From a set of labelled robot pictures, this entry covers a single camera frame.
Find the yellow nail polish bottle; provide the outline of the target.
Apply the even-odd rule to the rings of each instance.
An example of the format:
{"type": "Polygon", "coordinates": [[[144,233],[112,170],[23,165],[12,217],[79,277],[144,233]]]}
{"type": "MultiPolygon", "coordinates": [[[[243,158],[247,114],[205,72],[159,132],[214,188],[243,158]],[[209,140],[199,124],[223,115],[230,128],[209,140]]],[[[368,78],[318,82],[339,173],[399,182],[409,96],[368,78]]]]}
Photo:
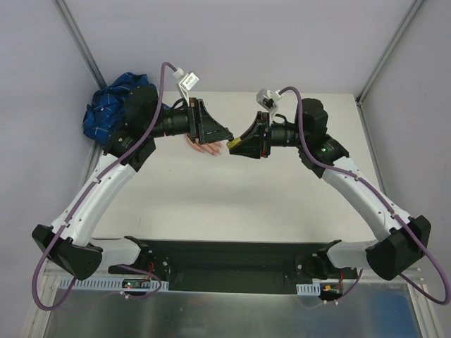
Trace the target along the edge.
{"type": "Polygon", "coordinates": [[[236,147],[241,141],[242,141],[241,138],[237,137],[237,138],[234,138],[233,140],[230,140],[229,142],[227,142],[226,146],[228,147],[228,149],[232,149],[232,148],[236,147]]]}

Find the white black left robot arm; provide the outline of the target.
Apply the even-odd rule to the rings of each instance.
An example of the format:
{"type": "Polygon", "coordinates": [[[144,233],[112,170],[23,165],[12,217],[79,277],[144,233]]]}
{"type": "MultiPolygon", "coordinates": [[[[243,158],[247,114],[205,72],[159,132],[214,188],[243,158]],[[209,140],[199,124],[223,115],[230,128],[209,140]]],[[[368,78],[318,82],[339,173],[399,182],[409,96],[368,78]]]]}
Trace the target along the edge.
{"type": "Polygon", "coordinates": [[[38,225],[32,238],[47,258],[78,280],[98,269],[125,265],[143,273],[149,247],[131,236],[94,239],[93,232],[114,197],[155,151],[155,139],[186,134],[200,144],[232,140],[232,132],[216,122],[201,99],[179,108],[158,107],[158,92],[138,86],[125,100],[125,121],[109,137],[104,152],[85,186],[50,225],[38,225]]]}

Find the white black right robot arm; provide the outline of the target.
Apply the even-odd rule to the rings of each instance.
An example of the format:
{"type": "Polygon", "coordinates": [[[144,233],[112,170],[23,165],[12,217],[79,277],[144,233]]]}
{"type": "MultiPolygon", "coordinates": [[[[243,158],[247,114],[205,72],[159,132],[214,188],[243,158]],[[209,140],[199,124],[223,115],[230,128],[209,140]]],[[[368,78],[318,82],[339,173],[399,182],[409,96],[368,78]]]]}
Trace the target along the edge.
{"type": "Polygon", "coordinates": [[[283,118],[272,122],[267,112],[258,112],[252,125],[228,142],[230,154],[266,158],[273,147],[295,147],[302,163],[335,188],[366,221],[375,239],[369,242],[335,240],[319,249],[303,264],[312,278],[325,280],[343,268],[367,268],[384,280],[393,280],[423,256],[430,222],[413,218],[367,182],[348,151],[327,133],[328,114],[318,99],[303,99],[304,144],[297,123],[283,118]]]}

